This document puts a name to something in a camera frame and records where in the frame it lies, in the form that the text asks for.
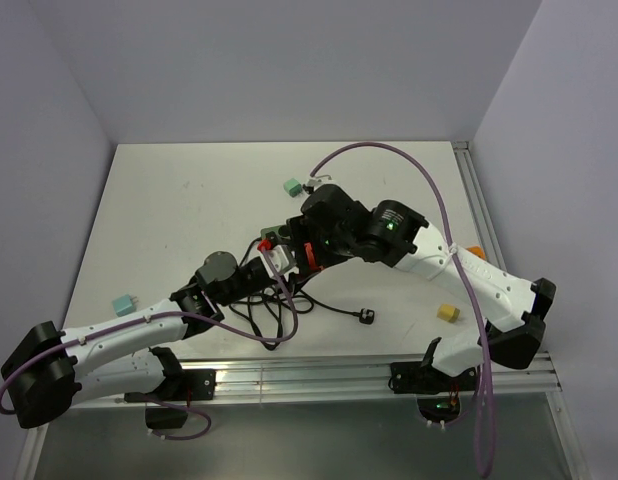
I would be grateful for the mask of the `red cube socket adapter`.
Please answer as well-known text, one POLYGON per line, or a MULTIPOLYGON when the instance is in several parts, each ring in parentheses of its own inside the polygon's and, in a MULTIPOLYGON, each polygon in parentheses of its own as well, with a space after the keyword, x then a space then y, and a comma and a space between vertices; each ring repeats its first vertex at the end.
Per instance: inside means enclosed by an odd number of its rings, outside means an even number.
POLYGON ((319 270, 319 265, 315 259, 313 246, 310 242, 306 242, 304 244, 304 251, 309 269, 312 271, 319 270))

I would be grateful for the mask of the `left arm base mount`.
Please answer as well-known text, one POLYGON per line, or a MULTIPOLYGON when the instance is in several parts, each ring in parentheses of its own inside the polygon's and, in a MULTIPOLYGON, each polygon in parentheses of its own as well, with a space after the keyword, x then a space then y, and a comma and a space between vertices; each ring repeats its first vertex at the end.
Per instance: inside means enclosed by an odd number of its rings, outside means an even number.
POLYGON ((145 425, 150 434, 170 441, 187 441, 200 438, 211 429, 210 416, 193 403, 213 400, 215 386, 215 370, 185 370, 178 378, 166 379, 153 392, 126 393, 123 399, 128 404, 145 404, 145 425), (176 431, 194 417, 203 420, 202 430, 177 435, 176 431))

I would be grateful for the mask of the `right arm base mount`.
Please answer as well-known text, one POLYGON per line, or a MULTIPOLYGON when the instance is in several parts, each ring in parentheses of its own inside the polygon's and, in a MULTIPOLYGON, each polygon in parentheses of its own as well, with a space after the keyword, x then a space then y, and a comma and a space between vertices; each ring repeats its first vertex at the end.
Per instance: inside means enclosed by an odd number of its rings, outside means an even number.
POLYGON ((388 388, 396 395, 415 395, 425 422, 443 426, 462 417, 461 393, 470 392, 471 400, 475 400, 480 373, 479 367, 473 367, 451 377, 425 367, 421 361, 393 362, 388 388))

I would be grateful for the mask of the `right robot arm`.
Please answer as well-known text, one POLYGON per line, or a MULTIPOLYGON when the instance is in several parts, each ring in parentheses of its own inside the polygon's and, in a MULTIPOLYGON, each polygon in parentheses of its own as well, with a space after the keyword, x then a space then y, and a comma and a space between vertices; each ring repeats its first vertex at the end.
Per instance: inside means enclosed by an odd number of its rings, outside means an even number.
POLYGON ((499 269, 446 240, 398 201, 384 200, 368 210, 327 184, 309 195, 286 226, 302 279, 357 258, 415 274, 479 309, 481 326, 432 340, 420 361, 391 365, 389 387, 396 394, 470 390, 485 360, 524 370, 540 349, 555 284, 499 269))

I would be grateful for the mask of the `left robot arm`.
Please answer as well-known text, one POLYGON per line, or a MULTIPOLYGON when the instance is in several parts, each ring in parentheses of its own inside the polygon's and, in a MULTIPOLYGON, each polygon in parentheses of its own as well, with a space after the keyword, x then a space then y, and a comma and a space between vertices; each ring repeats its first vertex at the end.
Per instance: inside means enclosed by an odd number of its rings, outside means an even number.
POLYGON ((1 367, 0 414, 32 429, 75 404, 118 393, 158 402, 176 397, 184 373, 169 344, 213 327, 264 341, 226 324, 220 309, 269 287, 290 298, 287 278, 296 265, 282 246, 263 249, 245 264, 216 252, 188 284, 143 310, 65 330, 51 321, 32 327, 1 367))

